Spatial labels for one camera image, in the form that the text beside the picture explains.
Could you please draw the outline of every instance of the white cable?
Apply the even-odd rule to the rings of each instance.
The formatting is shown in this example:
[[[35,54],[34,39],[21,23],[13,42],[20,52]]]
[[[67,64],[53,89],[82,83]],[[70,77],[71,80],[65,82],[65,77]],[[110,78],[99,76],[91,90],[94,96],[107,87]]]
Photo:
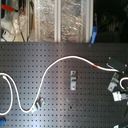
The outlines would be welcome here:
[[[8,85],[9,85],[10,92],[11,92],[11,103],[10,103],[10,106],[9,106],[8,110],[7,110],[5,113],[1,113],[1,114],[0,114],[1,116],[6,115],[6,114],[11,110],[11,108],[12,108],[12,103],[13,103],[13,92],[12,92],[11,84],[10,84],[10,82],[9,82],[9,80],[7,79],[6,76],[3,76],[3,79],[5,79],[5,80],[7,81],[7,83],[8,83]]]
[[[124,78],[122,78],[122,79],[120,80],[120,87],[121,87],[122,89],[125,89],[125,88],[123,87],[123,85],[122,85],[122,82],[123,82],[124,80],[128,80],[128,77],[124,77]]]
[[[84,59],[84,58],[82,58],[82,57],[78,57],[78,56],[67,56],[67,57],[60,58],[60,59],[56,60],[55,62],[53,62],[51,65],[49,65],[49,66],[47,67],[47,69],[45,70],[45,72],[44,72],[44,74],[43,74],[43,76],[42,76],[42,79],[41,79],[41,83],[40,83],[39,90],[38,90],[38,93],[37,93],[37,95],[36,95],[36,98],[35,98],[35,100],[34,100],[34,102],[33,102],[33,105],[32,105],[32,106],[30,107],[30,109],[28,109],[28,110],[24,110],[24,109],[21,107],[18,89],[17,89],[17,87],[16,87],[16,84],[15,84],[14,80],[13,80],[8,74],[6,74],[6,73],[0,73],[0,76],[1,76],[1,75],[2,75],[2,76],[6,76],[6,77],[9,78],[9,79],[11,80],[11,82],[13,83],[13,85],[14,85],[14,87],[15,87],[15,90],[16,90],[16,94],[17,94],[17,99],[18,99],[19,107],[20,107],[20,109],[21,109],[22,112],[24,112],[24,113],[29,113],[30,111],[32,111],[32,109],[33,109],[33,107],[34,107],[34,105],[35,105],[35,103],[36,103],[36,101],[37,101],[37,99],[38,99],[38,97],[39,97],[40,90],[41,90],[41,87],[42,87],[42,84],[43,84],[43,81],[44,81],[44,77],[45,77],[47,71],[48,71],[53,65],[55,65],[57,62],[62,61],[62,60],[66,60],[66,59],[78,59],[78,60],[85,61],[85,62],[87,62],[88,64],[90,64],[90,65],[92,65],[92,66],[94,66],[94,67],[96,67],[96,68],[99,68],[99,69],[101,69],[101,70],[104,70],[104,71],[118,72],[118,70],[116,70],[116,69],[108,69],[108,68],[100,67],[100,66],[95,65],[94,63],[90,62],[89,60]],[[10,87],[10,91],[11,91],[11,104],[10,104],[9,109],[8,109],[5,113],[0,113],[0,115],[6,115],[6,114],[11,110],[12,102],[13,102],[13,95],[12,95],[11,85],[10,85],[8,79],[6,79],[6,81],[8,82],[9,87]]]

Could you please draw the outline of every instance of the wire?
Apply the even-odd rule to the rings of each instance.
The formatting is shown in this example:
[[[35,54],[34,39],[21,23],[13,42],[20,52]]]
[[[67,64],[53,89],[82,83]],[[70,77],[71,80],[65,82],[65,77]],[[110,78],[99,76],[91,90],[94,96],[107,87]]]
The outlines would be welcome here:
[[[21,31],[21,36],[22,36],[22,39],[23,39],[23,41],[25,42],[25,39],[24,39],[24,36],[23,36],[23,33],[22,33],[22,31]]]
[[[12,41],[12,42],[14,42],[14,41],[15,41],[15,39],[16,39],[16,36],[14,36],[14,38],[13,38],[13,41]]]
[[[40,86],[39,86],[39,89],[38,89],[36,98],[35,98],[35,100],[34,100],[32,106],[31,106],[28,110],[25,110],[25,109],[23,109],[23,108],[21,107],[21,103],[20,103],[20,99],[19,99],[19,92],[18,92],[16,83],[15,83],[14,80],[11,78],[11,76],[9,76],[9,75],[6,74],[6,73],[0,73],[0,76],[3,76],[3,78],[8,82],[9,87],[10,87],[10,91],[11,91],[11,104],[10,104],[10,107],[9,107],[9,109],[8,109],[5,113],[0,113],[0,115],[2,115],[2,116],[3,116],[3,115],[6,115],[6,114],[11,110],[12,102],[13,102],[12,88],[11,88],[10,82],[8,81],[8,79],[6,79],[6,77],[11,80],[11,82],[13,83],[13,85],[14,85],[14,87],[15,87],[16,94],[17,94],[17,99],[18,99],[18,103],[19,103],[19,107],[20,107],[21,111],[24,112],[24,113],[29,113],[29,112],[31,112],[32,109],[34,108],[34,105],[35,105],[35,103],[36,103],[36,101],[37,101],[37,99],[38,99],[38,97],[39,97],[40,90],[41,90],[41,87],[42,87],[42,85],[43,85],[44,77],[45,77],[46,73],[48,72],[48,70],[49,70],[53,65],[55,65],[56,63],[58,63],[59,61],[66,60],[66,59],[78,59],[78,60],[82,60],[82,61],[84,61],[84,62],[87,62],[88,64],[90,64],[90,65],[92,65],[92,66],[94,66],[94,67],[96,67],[96,68],[98,68],[98,69],[101,69],[101,70],[103,70],[103,71],[118,72],[118,70],[116,70],[116,69],[108,69],[108,68],[103,68],[103,67],[100,67],[100,66],[98,66],[98,65],[95,65],[94,63],[90,62],[89,60],[87,60],[87,59],[85,59],[85,58],[82,58],[82,57],[79,57],[79,56],[66,56],[66,57],[62,57],[62,58],[56,60],[55,62],[53,62],[52,64],[50,64],[50,65],[47,67],[47,69],[45,70],[45,72],[44,72],[44,74],[43,74],[43,76],[42,76],[42,79],[41,79],[41,83],[40,83]]]
[[[124,80],[128,80],[128,77],[124,77],[124,78],[122,78],[122,79],[120,80],[120,87],[121,87],[122,89],[125,89],[125,88],[123,87],[123,85],[122,85],[122,82],[123,82]]]

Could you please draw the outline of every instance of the black pegboard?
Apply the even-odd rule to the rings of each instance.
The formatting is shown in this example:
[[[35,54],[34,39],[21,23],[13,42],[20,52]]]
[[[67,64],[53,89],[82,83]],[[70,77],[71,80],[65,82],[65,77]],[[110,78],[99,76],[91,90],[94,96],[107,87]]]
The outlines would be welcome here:
[[[36,96],[45,69],[58,58],[77,55],[106,67],[108,57],[128,63],[127,44],[0,43],[0,72],[13,77],[21,104],[28,109]],[[78,72],[77,90],[70,90],[70,71]],[[85,62],[68,59],[57,63],[45,76],[41,110],[24,114],[15,90],[11,111],[1,128],[112,128],[125,121],[126,101],[114,102],[107,90],[113,73]],[[0,78],[0,111],[7,110],[10,92]]]

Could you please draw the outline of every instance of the metal bracket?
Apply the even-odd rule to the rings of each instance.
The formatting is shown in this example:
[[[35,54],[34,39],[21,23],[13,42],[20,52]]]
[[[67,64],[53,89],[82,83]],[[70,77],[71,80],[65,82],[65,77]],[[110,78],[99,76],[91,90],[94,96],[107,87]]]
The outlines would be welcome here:
[[[77,79],[77,73],[76,71],[71,71],[71,90],[76,90],[76,79]]]
[[[114,73],[114,75],[113,75],[113,77],[111,79],[111,82],[110,82],[110,84],[108,86],[108,90],[110,92],[113,92],[114,88],[117,87],[117,84],[119,83],[118,79],[119,79],[119,74]]]
[[[45,103],[44,98],[40,98],[39,100],[37,100],[37,102],[35,103],[35,105],[32,109],[32,113],[39,110],[42,107],[42,105],[44,105],[44,103]]]

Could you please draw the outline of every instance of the cable connector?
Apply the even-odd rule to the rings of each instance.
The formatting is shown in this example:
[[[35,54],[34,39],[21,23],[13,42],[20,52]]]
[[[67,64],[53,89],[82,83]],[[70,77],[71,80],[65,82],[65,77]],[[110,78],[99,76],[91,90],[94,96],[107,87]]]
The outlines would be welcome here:
[[[113,92],[114,101],[128,100],[128,94],[124,92]]]
[[[32,113],[39,110],[44,104],[45,104],[44,98],[40,98],[39,100],[37,100],[34,107],[32,108]]]
[[[114,128],[119,128],[119,125],[114,126]]]
[[[121,101],[122,100],[120,92],[113,92],[112,94],[113,94],[114,101]]]

